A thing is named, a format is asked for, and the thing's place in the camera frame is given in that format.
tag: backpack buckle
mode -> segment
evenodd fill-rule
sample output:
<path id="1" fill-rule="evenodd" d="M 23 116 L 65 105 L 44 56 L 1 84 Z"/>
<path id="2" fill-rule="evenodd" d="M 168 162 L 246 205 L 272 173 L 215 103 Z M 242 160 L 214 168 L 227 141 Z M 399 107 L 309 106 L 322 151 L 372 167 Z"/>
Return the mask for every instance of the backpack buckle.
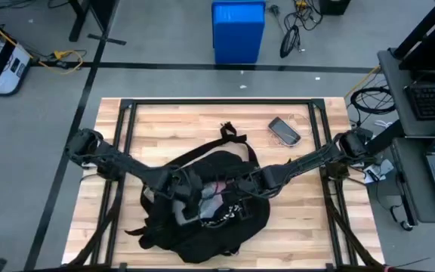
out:
<path id="1" fill-rule="evenodd" d="M 238 205 L 241 207 L 238 211 L 238 216 L 241 220 L 246 220 L 253 216 L 251 209 L 248 206 L 248 202 L 245 199 L 238 201 Z"/>

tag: blue bin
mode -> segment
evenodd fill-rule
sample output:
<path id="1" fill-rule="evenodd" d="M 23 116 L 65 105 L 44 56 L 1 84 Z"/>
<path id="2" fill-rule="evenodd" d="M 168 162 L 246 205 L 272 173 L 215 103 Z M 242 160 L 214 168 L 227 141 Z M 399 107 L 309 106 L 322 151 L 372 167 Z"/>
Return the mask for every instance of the blue bin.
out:
<path id="1" fill-rule="evenodd" d="M 264 30 L 264 0 L 214 0 L 212 38 L 216 63 L 256 63 Z"/>

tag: smartphone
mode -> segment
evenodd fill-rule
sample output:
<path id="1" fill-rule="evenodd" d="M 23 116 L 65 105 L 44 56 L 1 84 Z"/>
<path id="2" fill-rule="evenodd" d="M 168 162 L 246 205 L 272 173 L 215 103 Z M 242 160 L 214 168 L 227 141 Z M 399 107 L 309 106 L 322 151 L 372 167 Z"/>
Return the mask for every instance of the smartphone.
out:
<path id="1" fill-rule="evenodd" d="M 270 128 L 271 132 L 286 146 L 292 147 L 298 144 L 301 139 L 300 135 L 279 117 L 273 119 L 268 125 L 268 128 Z"/>

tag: black box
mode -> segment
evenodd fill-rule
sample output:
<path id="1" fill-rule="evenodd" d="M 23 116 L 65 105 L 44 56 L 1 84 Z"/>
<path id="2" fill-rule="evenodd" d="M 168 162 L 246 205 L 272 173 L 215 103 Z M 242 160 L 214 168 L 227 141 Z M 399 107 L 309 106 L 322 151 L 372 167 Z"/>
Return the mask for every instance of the black box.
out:
<path id="1" fill-rule="evenodd" d="M 350 0 L 319 0 L 322 15 L 343 15 Z"/>

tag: butcher block tabletop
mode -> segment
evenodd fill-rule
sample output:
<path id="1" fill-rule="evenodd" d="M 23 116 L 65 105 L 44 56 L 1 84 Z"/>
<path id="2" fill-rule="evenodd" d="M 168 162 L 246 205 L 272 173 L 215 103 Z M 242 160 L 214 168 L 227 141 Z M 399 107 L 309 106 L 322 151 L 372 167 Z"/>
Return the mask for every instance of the butcher block tabletop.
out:
<path id="1" fill-rule="evenodd" d="M 332 137 L 349 130 L 350 123 L 344 99 L 323 99 Z M 94 127 L 110 144 L 116 130 L 120 101 L 120 98 L 102 99 Z M 325 139 L 319 111 L 316 112 L 323 144 Z M 267 126 L 277 116 L 285 120 L 301 136 L 297 146 L 284 147 L 270 134 Z M 225 122 L 231 122 L 238 135 L 248 135 L 248 143 L 255 150 L 261 167 L 283 164 L 288 159 L 297 159 L 315 150 L 307 105 L 163 102 L 137 106 L 130 154 L 149 166 L 163 165 L 191 149 L 220 138 L 219 128 Z M 128 111 L 124 118 L 120 150 L 123 150 L 127 124 Z M 241 144 L 228 143 L 214 150 L 228 150 L 243 159 L 247 159 L 248 156 Z M 95 170 L 85 171 L 84 175 L 92 173 L 95 173 Z M 361 173 L 350 170 L 350 174 L 352 178 L 363 181 Z M 67 263 L 77 256 L 97 227 L 104 183 L 104 179 L 95 175 L 81 182 L 62 263 Z M 113 187 L 110 204 L 115 188 L 116 186 Z M 129 267 L 135 268 L 297 269 L 323 268 L 325 263 L 334 263 L 322 182 L 317 169 L 293 178 L 280 195 L 270 200 L 271 212 L 267 226 L 244 242 L 238 255 L 216 256 L 201 264 L 183 263 L 174 252 L 156 246 L 142 249 L 138 243 L 138 236 L 129 236 L 124 232 L 144 226 L 143 220 L 147 214 L 140 205 L 141 188 L 142 183 L 138 178 L 126 176 L 113 267 L 125 262 Z M 330 190 L 332 194 L 335 192 L 333 184 L 330 184 Z M 383 263 L 384 258 L 366 187 L 344 181 L 343 190 L 351 229 L 372 256 Z M 105 256 L 108 232 L 107 230 L 102 239 L 100 262 L 103 262 Z M 347 263 L 346 244 L 342 232 L 338 233 L 344 263 Z"/>

